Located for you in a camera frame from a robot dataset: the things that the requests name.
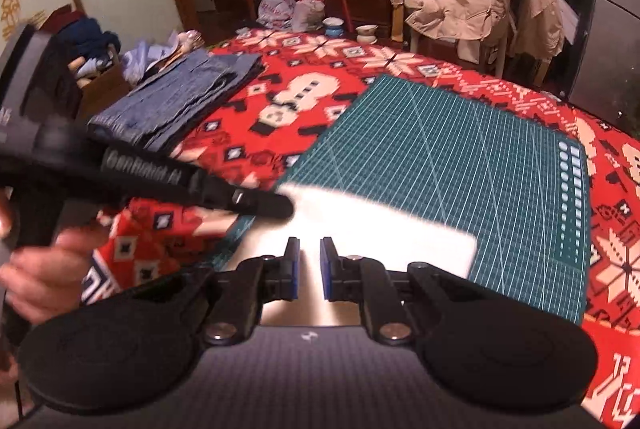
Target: blue denim fabric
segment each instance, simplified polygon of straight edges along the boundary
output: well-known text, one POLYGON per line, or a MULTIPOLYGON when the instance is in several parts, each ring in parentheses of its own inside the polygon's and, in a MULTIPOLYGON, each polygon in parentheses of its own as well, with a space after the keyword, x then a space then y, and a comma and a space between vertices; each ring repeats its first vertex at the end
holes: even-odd
POLYGON ((89 122, 90 130, 154 151, 170 150, 197 122, 257 75, 257 54, 199 49, 147 79, 89 122))

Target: white plastic bag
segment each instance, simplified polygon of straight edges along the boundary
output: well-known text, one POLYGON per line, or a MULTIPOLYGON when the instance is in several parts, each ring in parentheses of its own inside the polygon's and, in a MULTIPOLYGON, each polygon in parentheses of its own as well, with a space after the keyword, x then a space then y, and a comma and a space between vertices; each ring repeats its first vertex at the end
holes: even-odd
POLYGON ((262 0, 258 6, 258 22, 276 30, 289 28, 294 6, 293 0, 262 0))
POLYGON ((291 30, 306 32, 318 30, 324 19, 324 3, 320 1, 298 1, 291 19, 291 30))

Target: red tablecloth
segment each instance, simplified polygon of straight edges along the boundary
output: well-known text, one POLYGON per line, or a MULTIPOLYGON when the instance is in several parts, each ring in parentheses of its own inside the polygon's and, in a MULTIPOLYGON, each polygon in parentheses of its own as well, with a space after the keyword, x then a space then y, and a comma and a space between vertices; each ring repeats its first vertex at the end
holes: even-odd
MULTIPOLYGON (((589 157, 591 181, 591 268, 583 327, 600 356, 585 407, 616 428, 640 411, 640 142, 547 95, 390 48, 252 30, 214 52, 261 53, 266 67, 194 129, 175 155, 235 183, 272 186, 385 72, 576 136, 589 157), (274 96, 296 94, 309 78, 319 89, 305 99, 305 109, 277 115, 278 109, 270 107, 274 96)), ((95 301, 175 271, 210 249, 233 219, 224 212, 135 200, 113 220, 110 242, 95 254, 84 298, 95 301)))

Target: white cloth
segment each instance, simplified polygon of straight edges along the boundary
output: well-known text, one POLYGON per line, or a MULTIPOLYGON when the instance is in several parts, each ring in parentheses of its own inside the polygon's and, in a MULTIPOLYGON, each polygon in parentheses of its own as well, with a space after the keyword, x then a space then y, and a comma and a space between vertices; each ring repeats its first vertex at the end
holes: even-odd
POLYGON ((300 240, 298 299, 264 305, 260 323, 279 326, 349 326, 360 324, 358 306, 324 300, 320 240, 329 236, 338 254, 382 261, 387 270, 406 271, 424 261, 459 277, 468 277, 476 238, 466 232, 411 216, 401 210, 339 191, 284 184, 296 212, 289 221, 256 220, 226 269, 259 255, 282 255, 289 236, 300 240))

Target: green cutting mat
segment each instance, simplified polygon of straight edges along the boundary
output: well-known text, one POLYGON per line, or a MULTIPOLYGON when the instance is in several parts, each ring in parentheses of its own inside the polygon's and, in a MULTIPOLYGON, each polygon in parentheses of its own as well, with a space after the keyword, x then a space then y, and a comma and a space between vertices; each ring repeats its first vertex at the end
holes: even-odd
POLYGON ((564 134, 382 75, 285 181, 350 192, 470 232, 478 252, 469 279, 582 320, 589 184, 584 148, 564 134))

